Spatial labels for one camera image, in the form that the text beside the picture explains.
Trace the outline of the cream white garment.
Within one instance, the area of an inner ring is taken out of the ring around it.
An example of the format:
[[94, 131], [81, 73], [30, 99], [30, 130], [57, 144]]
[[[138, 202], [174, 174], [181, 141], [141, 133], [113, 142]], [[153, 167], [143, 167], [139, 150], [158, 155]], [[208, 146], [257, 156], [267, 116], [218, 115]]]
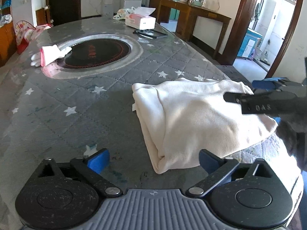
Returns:
[[157, 174], [198, 166], [202, 149], [229, 156], [267, 139], [277, 127], [274, 119], [244, 115], [240, 105], [224, 100], [226, 92], [252, 94], [241, 82], [179, 78], [136, 83], [132, 90], [133, 110]]

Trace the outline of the grey quilted star table cover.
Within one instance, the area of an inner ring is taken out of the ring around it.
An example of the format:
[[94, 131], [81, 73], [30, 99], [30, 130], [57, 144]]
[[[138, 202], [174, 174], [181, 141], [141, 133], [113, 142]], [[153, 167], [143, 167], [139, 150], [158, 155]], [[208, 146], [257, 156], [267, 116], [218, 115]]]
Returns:
[[[55, 80], [30, 65], [44, 45], [92, 34], [127, 35], [143, 48], [134, 62], [115, 71]], [[91, 18], [43, 32], [1, 68], [1, 229], [20, 229], [15, 199], [39, 163], [66, 163], [106, 148], [110, 165], [102, 176], [122, 189], [180, 188], [202, 180], [200, 168], [156, 174], [132, 111], [134, 83], [160, 84], [184, 77], [224, 80], [226, 75], [173, 34], [147, 39], [122, 21]]]

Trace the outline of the dark wooden sideboard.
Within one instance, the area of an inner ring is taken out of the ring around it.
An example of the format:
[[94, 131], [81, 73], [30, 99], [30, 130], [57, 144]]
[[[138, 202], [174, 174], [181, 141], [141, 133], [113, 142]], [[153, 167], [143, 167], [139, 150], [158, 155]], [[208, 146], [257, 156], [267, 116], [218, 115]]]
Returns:
[[203, 17], [223, 23], [218, 42], [216, 44], [216, 48], [212, 53], [212, 58], [216, 59], [231, 18], [214, 12], [213, 10], [209, 10], [199, 6], [189, 5], [188, 3], [178, 2], [175, 0], [160, 0], [156, 17], [156, 22], [158, 24], [160, 24], [162, 22], [162, 19], [165, 18], [166, 11], [170, 10], [171, 8], [180, 11], [180, 16], [178, 18], [175, 33], [180, 39], [184, 41], [191, 40], [197, 17]]

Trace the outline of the black flat tray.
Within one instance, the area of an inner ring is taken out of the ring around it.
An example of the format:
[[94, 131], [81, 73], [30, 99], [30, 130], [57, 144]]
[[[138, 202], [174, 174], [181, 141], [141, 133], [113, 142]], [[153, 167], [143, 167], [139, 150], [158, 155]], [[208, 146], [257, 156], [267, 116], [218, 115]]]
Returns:
[[134, 30], [133, 34], [146, 39], [165, 39], [168, 37], [167, 34], [154, 29], [151, 30]]

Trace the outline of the round black induction cooktop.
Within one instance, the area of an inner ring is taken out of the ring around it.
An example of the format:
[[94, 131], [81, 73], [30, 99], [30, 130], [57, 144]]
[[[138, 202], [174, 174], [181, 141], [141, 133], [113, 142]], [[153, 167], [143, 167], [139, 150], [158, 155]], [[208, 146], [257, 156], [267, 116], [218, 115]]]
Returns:
[[118, 39], [92, 39], [71, 46], [56, 63], [64, 69], [89, 69], [114, 63], [131, 52], [129, 44]]

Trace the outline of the white pink glove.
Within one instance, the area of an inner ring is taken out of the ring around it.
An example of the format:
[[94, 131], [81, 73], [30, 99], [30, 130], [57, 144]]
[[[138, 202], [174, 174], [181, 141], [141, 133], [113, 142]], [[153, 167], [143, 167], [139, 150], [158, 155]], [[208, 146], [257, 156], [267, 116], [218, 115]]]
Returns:
[[59, 49], [57, 45], [43, 46], [40, 51], [31, 57], [30, 65], [32, 67], [45, 67], [57, 59], [64, 58], [70, 51], [71, 47]]

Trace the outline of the pink white tissue box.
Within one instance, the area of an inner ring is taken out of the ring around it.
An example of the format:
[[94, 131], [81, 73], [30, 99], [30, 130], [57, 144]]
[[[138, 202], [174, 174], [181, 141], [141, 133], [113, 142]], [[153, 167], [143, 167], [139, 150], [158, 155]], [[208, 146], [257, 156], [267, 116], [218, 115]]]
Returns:
[[138, 7], [132, 14], [126, 15], [125, 24], [138, 30], [154, 29], [156, 18], [152, 17], [151, 14], [153, 14], [155, 10], [155, 8], [151, 7]]

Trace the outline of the crumpled patterned cloth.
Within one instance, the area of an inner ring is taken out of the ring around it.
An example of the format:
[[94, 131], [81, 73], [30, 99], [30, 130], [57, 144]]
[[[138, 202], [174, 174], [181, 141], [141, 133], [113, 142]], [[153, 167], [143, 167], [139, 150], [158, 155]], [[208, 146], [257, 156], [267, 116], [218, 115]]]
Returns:
[[114, 15], [113, 15], [113, 19], [114, 20], [125, 20], [125, 18], [130, 15], [133, 14], [135, 11], [135, 7], [132, 8], [122, 8], [119, 9]]

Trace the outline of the brown wooden shelf cabinet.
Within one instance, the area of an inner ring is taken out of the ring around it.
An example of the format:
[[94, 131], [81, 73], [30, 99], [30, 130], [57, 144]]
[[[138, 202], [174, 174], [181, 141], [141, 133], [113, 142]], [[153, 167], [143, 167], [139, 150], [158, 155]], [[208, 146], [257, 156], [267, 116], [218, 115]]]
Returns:
[[12, 0], [1, 0], [1, 67], [17, 51], [11, 3]]

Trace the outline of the polka dot play tent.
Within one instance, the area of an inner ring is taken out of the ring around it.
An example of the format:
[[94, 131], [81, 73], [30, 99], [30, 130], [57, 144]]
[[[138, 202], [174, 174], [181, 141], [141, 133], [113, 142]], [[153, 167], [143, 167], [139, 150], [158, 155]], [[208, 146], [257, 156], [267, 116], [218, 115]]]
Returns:
[[17, 43], [17, 53], [20, 55], [27, 48], [29, 43], [44, 31], [50, 29], [49, 24], [42, 24], [34, 27], [28, 21], [18, 21], [14, 27]]

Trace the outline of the dark wooden door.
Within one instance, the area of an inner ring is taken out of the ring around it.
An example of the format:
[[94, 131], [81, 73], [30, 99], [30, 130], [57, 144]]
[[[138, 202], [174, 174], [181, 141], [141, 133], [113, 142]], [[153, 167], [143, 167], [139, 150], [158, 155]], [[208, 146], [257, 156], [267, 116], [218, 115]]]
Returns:
[[53, 26], [81, 19], [81, 0], [46, 0]]

